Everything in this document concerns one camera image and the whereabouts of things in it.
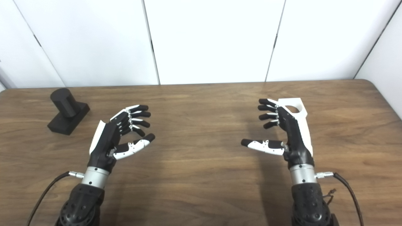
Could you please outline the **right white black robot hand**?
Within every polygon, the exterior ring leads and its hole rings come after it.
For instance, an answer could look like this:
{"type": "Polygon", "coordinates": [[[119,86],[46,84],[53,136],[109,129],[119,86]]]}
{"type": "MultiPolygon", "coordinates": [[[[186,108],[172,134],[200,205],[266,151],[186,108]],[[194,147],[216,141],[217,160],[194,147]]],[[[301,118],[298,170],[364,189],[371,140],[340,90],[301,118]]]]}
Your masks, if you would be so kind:
{"type": "Polygon", "coordinates": [[[287,141],[242,139],[241,145],[253,150],[281,155],[288,168],[307,164],[315,166],[313,147],[307,124],[307,110],[300,98],[259,99],[258,110],[266,111],[259,116],[261,121],[269,120],[264,129],[280,127],[286,132],[287,141]]]}

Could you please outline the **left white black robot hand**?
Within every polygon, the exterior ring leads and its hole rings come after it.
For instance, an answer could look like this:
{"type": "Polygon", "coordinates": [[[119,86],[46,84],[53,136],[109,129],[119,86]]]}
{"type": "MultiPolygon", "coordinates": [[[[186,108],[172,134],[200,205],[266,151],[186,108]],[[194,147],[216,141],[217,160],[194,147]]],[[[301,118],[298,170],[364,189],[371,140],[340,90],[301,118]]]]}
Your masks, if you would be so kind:
{"type": "Polygon", "coordinates": [[[87,166],[112,173],[117,160],[132,156],[148,146],[155,139],[154,134],[145,134],[141,129],[150,127],[150,123],[142,119],[151,116],[148,109],[147,105],[126,107],[107,123],[100,121],[92,139],[87,166]],[[130,132],[135,132],[140,138],[130,143],[120,143],[121,137],[130,132]]]}

